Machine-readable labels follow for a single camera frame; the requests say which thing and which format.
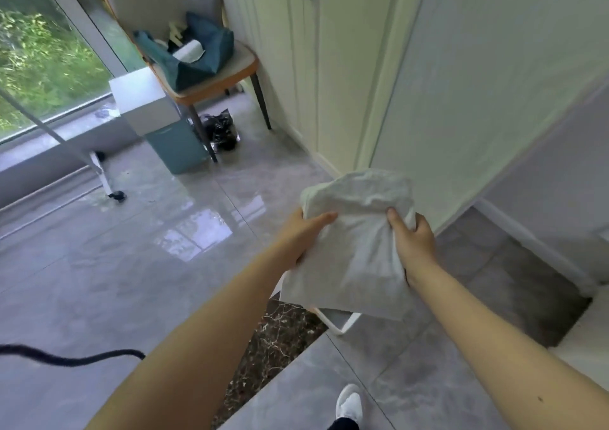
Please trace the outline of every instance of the chair seat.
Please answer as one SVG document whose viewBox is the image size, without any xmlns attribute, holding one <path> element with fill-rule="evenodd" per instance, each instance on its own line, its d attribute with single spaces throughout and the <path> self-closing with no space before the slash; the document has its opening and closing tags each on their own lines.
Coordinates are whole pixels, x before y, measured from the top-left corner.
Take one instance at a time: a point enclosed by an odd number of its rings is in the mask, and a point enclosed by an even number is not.
<svg viewBox="0 0 609 430">
<path fill-rule="evenodd" d="M 240 80 L 251 76 L 257 69 L 258 58 L 245 44 L 239 41 L 234 42 L 234 53 L 218 74 L 179 93 L 169 86 L 161 67 L 157 64 L 152 65 L 152 71 L 156 74 L 165 92 L 175 102 L 183 105 L 192 105 L 205 98 L 218 95 L 224 92 L 224 89 L 230 88 Z"/>
</svg>

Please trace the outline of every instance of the left hand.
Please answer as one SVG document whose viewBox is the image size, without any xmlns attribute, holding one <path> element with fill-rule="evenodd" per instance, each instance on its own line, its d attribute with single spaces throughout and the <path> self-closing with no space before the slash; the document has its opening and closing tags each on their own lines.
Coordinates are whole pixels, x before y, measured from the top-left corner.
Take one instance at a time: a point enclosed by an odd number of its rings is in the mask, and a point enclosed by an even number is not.
<svg viewBox="0 0 609 430">
<path fill-rule="evenodd" d="M 296 266 L 297 260 L 310 249 L 317 235 L 339 216 L 337 212 L 326 212 L 305 220 L 301 207 L 293 211 L 281 227 L 272 247 L 279 252 L 285 271 Z"/>
</svg>

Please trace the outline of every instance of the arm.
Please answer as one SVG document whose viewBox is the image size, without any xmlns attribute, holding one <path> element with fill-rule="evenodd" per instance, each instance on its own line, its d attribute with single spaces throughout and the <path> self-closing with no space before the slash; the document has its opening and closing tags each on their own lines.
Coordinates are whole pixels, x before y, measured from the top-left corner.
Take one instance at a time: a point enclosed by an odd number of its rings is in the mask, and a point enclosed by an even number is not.
<svg viewBox="0 0 609 430">
<path fill-rule="evenodd" d="M 434 256 L 434 235 L 422 216 L 411 232 L 392 209 L 407 281 L 455 342 L 506 422 L 518 430 L 604 429 L 609 393 L 490 311 Z"/>
<path fill-rule="evenodd" d="M 175 328 L 87 429 L 209 428 L 279 278 L 335 219 L 336 213 L 326 213 L 305 220 L 295 211 L 276 242 Z"/>
</svg>

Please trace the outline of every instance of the foot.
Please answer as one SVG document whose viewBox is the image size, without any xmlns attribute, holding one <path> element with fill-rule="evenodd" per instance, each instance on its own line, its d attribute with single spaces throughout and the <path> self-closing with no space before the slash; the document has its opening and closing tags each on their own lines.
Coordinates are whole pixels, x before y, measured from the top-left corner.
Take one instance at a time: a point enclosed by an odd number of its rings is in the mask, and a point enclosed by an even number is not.
<svg viewBox="0 0 609 430">
<path fill-rule="evenodd" d="M 361 425 L 363 409 L 360 395 L 361 391 L 357 385 L 349 384 L 343 388 L 336 401 L 336 419 L 347 417 Z"/>
</svg>

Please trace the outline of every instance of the chair leg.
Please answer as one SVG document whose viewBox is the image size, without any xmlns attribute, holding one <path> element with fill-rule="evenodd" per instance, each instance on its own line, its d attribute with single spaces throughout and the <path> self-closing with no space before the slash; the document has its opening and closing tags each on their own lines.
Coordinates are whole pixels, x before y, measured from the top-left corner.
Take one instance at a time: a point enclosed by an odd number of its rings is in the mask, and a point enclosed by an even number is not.
<svg viewBox="0 0 609 430">
<path fill-rule="evenodd" d="M 258 80 L 258 75 L 256 73 L 252 74 L 252 84 L 254 85 L 254 91 L 256 92 L 256 98 L 258 99 L 258 104 L 260 105 L 260 109 L 263 112 L 264 122 L 267 123 L 267 128 L 271 130 L 269 113 L 266 110 L 266 103 L 264 102 L 263 89 L 260 87 L 260 81 Z"/>
<path fill-rule="evenodd" d="M 205 145 L 205 149 L 211 156 L 211 160 L 213 160 L 216 164 L 218 163 L 218 158 L 216 157 L 216 153 L 214 153 L 214 149 L 211 147 L 211 142 L 205 133 L 205 129 L 203 128 L 203 123 L 201 122 L 201 118 L 196 109 L 194 109 L 194 105 L 188 105 L 188 114 L 193 120 L 194 130 L 197 131 L 201 140 L 203 140 L 203 144 Z"/>
</svg>

